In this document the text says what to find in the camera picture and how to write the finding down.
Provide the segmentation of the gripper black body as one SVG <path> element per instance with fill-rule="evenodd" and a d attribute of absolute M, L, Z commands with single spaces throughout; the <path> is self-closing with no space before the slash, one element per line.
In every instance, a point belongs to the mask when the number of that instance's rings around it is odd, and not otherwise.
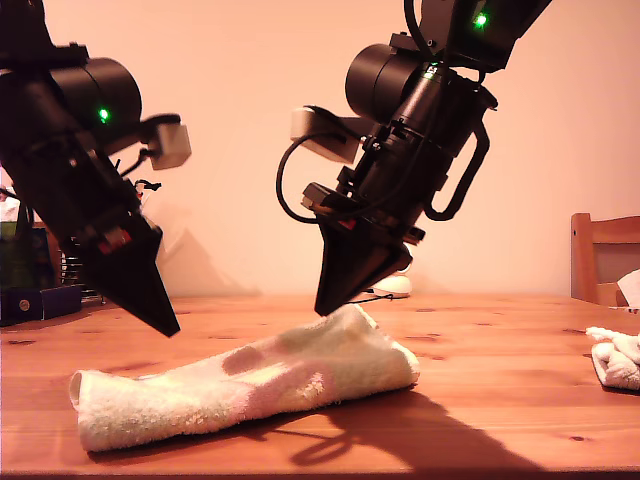
<path fill-rule="evenodd" d="M 424 237 L 414 228 L 417 216 L 424 213 L 434 221 L 448 221 L 468 192 L 468 174 L 464 173 L 447 207 L 437 211 L 432 206 L 453 159 L 468 140 L 468 125 L 440 122 L 424 137 L 399 122 L 366 136 L 370 126 L 365 119 L 311 119 L 302 124 L 302 144 L 325 158 L 350 162 L 357 147 L 364 147 L 357 167 L 342 169 L 336 189 L 318 183 L 307 186 L 303 205 L 314 216 L 302 221 L 332 221 L 353 229 L 363 220 L 417 244 Z"/>

